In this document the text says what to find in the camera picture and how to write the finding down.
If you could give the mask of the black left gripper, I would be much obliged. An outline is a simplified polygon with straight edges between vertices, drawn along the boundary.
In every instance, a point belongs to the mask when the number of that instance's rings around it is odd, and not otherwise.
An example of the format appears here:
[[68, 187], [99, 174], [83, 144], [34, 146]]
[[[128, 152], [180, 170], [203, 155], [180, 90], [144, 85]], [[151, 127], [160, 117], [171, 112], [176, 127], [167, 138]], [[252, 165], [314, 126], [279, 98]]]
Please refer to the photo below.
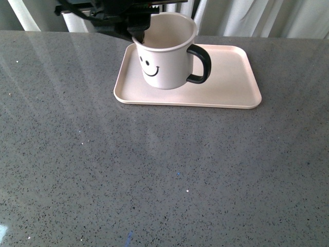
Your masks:
[[54, 12], [73, 13], [90, 21], [96, 32], [120, 39], [135, 38], [143, 43], [151, 25], [151, 15], [160, 13], [160, 6], [178, 1], [57, 1]]

